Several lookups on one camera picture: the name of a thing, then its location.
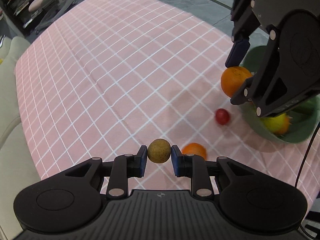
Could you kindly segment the orange mandarin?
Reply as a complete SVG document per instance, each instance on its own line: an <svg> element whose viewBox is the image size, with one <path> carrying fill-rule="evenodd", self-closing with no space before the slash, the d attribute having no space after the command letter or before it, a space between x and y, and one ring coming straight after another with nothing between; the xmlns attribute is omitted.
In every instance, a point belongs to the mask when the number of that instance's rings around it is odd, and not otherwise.
<svg viewBox="0 0 320 240"><path fill-rule="evenodd" d="M194 154L201 156L204 160L207 159L207 150L201 144L196 142L189 143L188 145L184 146L181 150L182 154Z"/></svg>
<svg viewBox="0 0 320 240"><path fill-rule="evenodd" d="M251 72L244 67L226 68L220 79L222 91L231 98L240 89L244 81L250 77L252 77Z"/></svg>
<svg viewBox="0 0 320 240"><path fill-rule="evenodd" d="M291 123L290 123L290 117L289 116L285 116L285 119L281 125L281 128L278 129L276 132L275 132L275 135L276 136L282 136L284 134L286 134L289 130L289 127L290 127Z"/></svg>

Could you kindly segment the brown longan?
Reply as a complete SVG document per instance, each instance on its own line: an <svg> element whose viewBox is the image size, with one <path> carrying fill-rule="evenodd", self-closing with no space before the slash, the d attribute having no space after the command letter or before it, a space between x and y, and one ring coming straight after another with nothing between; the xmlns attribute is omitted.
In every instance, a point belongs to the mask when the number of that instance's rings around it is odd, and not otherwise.
<svg viewBox="0 0 320 240"><path fill-rule="evenodd" d="M165 163L171 155L171 146L164 139L156 139L148 146L148 158L156 164Z"/></svg>

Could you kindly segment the yellow green pear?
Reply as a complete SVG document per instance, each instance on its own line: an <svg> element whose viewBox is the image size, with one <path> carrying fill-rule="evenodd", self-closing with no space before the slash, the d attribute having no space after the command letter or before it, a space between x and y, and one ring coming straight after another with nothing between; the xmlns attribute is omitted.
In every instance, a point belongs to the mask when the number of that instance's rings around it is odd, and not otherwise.
<svg viewBox="0 0 320 240"><path fill-rule="evenodd" d="M275 134L275 132L281 128L285 116L286 114L284 113L274 118L262 118L261 122L268 131Z"/></svg>

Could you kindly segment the green cucumber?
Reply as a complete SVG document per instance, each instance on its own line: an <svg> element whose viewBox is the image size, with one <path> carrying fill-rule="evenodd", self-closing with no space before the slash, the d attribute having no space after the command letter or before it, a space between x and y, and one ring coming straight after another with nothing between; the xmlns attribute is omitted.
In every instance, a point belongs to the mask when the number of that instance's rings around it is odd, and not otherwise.
<svg viewBox="0 0 320 240"><path fill-rule="evenodd" d="M294 112L304 115L312 115L318 109L318 98L310 98L293 109Z"/></svg>

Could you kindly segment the red cherry tomato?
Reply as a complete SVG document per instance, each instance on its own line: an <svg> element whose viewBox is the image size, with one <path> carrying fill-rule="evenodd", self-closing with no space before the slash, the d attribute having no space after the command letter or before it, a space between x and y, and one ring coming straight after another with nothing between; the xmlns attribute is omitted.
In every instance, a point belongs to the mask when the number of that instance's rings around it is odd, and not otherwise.
<svg viewBox="0 0 320 240"><path fill-rule="evenodd" d="M220 125L226 125L229 123L231 119L230 114L228 113L227 110L223 109L223 108L219 108L216 110L215 112L215 120L218 124Z"/></svg>

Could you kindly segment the pink checked tablecloth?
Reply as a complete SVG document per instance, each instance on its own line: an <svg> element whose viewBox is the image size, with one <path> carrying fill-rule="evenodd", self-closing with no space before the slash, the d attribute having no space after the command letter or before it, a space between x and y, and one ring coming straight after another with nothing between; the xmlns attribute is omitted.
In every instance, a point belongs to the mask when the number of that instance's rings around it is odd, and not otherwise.
<svg viewBox="0 0 320 240"><path fill-rule="evenodd" d="M229 10L209 0L84 0L30 45L15 67L22 126L44 179L91 157L111 161L163 138L196 142L319 192L319 139L268 141L220 86L231 48ZM217 109L231 119L220 125Z"/></svg>

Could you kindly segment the beige sofa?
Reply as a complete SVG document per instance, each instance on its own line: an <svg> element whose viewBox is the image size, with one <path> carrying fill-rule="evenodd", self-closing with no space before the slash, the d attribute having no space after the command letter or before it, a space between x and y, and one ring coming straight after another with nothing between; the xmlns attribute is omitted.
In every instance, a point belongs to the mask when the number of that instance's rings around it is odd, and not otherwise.
<svg viewBox="0 0 320 240"><path fill-rule="evenodd" d="M14 74L18 59L29 46L19 36L1 39L1 239L21 233L13 208L15 197L40 180L22 128Z"/></svg>

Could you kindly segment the pink office chair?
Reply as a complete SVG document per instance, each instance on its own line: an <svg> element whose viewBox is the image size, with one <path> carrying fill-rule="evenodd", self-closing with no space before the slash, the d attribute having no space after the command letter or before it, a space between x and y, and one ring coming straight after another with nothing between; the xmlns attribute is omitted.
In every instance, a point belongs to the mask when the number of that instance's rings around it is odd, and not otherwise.
<svg viewBox="0 0 320 240"><path fill-rule="evenodd" d="M47 29L58 18L77 4L76 0L33 0L29 5L29 12L45 12L43 19L35 28L35 33Z"/></svg>

